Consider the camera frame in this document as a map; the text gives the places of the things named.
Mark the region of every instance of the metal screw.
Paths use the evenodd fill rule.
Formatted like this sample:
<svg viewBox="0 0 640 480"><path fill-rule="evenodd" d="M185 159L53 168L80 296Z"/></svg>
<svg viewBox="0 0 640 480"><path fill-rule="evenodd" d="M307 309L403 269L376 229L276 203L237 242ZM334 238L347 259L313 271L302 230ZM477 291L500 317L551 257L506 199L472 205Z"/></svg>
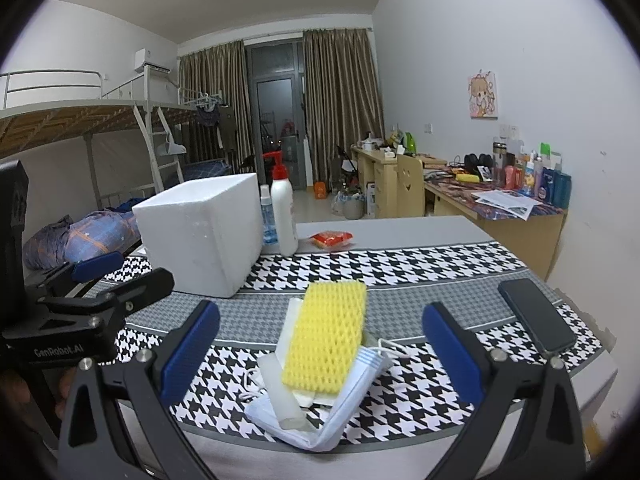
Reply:
<svg viewBox="0 0 640 480"><path fill-rule="evenodd" d="M136 354L136 361L140 363L146 363L154 356L154 353L149 348L143 348Z"/></svg>
<svg viewBox="0 0 640 480"><path fill-rule="evenodd" d="M564 368L564 361L562 361L562 359L559 357L553 356L550 359L550 362L551 362L551 367L554 370L562 370Z"/></svg>
<svg viewBox="0 0 640 480"><path fill-rule="evenodd" d="M93 365L94 365L94 360L91 359L90 357L85 357L84 359L81 359L80 362L78 363L78 368L80 368L83 372L85 372L89 368L91 368Z"/></svg>
<svg viewBox="0 0 640 480"><path fill-rule="evenodd" d="M496 363L503 363L509 358L507 352L502 348L492 348L489 355L491 356L491 360Z"/></svg>

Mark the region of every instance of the bed ladder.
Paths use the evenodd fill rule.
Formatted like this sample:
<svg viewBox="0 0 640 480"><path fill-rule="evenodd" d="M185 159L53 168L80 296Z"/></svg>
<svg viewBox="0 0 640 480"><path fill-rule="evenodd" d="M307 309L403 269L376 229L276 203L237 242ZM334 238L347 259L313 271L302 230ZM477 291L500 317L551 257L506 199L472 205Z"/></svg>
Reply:
<svg viewBox="0 0 640 480"><path fill-rule="evenodd" d="M162 123L161 132L153 131L152 113L154 111L156 111L160 119L160 122ZM178 155L186 153L187 150L181 144L175 143L174 134L172 133L171 128L169 127L169 124L166 121L162 108L157 107L155 108L155 110L152 109L149 112L145 111L144 121L142 119L142 115L140 114L140 110L138 110L137 106L133 107L133 114L136 117L136 121L138 122L140 131L142 132L142 136L145 139L146 150L148 151L148 154L149 154L149 163L151 164L151 175L154 180L154 188L156 189L156 194L160 193L161 191L164 191L164 181L162 180L162 174L160 172L165 168L175 167L175 171L178 174L178 182L183 183L184 176L182 175L182 168L180 167L180 159L178 158ZM156 146L154 143L154 136L156 135L162 135L166 137L165 145L166 146L168 145L169 149L165 150L165 152L170 152L167 154L171 156L173 159L171 162L168 162L167 164L162 164L161 166L158 165Z"/></svg>

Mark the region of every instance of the curtain rod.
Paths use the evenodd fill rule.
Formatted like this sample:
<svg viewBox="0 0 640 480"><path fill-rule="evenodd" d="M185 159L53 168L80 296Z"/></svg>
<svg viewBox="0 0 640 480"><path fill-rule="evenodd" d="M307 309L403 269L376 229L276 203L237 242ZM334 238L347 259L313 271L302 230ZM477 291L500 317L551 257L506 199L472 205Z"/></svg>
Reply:
<svg viewBox="0 0 640 480"><path fill-rule="evenodd" d="M291 30L281 30L279 32L267 32L265 34L256 34L254 36L247 36L246 38L239 38L237 40L225 41L224 43L218 43L218 44L215 44L215 45L206 46L206 47L201 48L199 50L194 50L193 52L189 52L188 54L184 54L183 56L176 56L176 59L180 59L181 57L184 57L184 56L189 56L190 54L197 54L199 52L202 52L202 51L207 50L209 48L212 48L214 46L220 46L220 45L227 44L227 43L233 43L234 41L258 40L258 38L270 38L271 36L281 36L283 34L293 34L295 32L305 32L306 30L339 30L341 28L353 28L354 30L361 29L361 30L366 30L367 32L373 32L373 27L294 28L294 29L291 29Z"/></svg>

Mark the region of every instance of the cartoon girl picture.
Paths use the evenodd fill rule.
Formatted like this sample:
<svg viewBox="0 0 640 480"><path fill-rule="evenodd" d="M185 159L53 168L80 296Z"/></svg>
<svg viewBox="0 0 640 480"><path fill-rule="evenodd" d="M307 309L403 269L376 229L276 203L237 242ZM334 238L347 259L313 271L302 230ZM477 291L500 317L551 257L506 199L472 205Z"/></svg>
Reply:
<svg viewBox="0 0 640 480"><path fill-rule="evenodd" d="M469 112L471 117L497 118L495 97L495 74L493 72L478 72L468 79L469 82Z"/></svg>

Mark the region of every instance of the houndstooth tablecloth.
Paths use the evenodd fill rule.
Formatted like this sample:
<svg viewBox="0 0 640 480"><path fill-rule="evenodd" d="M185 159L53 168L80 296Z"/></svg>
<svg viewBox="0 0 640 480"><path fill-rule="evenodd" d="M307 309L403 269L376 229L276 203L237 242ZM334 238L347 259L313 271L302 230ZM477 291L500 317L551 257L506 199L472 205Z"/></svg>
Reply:
<svg viewBox="0 0 640 480"><path fill-rule="evenodd" d="M130 256L89 293L130 280L151 269L143 256ZM353 250L338 253L261 256L242 289L229 300L216 299L221 313L218 338L209 349L184 400L171 408L183 427L234 444L293 450L252 424L239 400L245 370L273 351L289 298L309 283L359 280L369 288L366 330L406 345L412 359L396 360L370 388L343 433L337 452L409 446L455 433L473 406L458 399L433 349L422 336L425 304L442 301L486 348L500 347L516 360L543 362L529 335L497 291L503 280L530 278L556 306L577 335L564 352L570 372L588 364L602 345L575 312L498 242L426 248ZM180 326L203 296L179 291L129 318L118 334L119 358L153 347L163 333ZM307 416L319 427L328 410Z"/></svg>

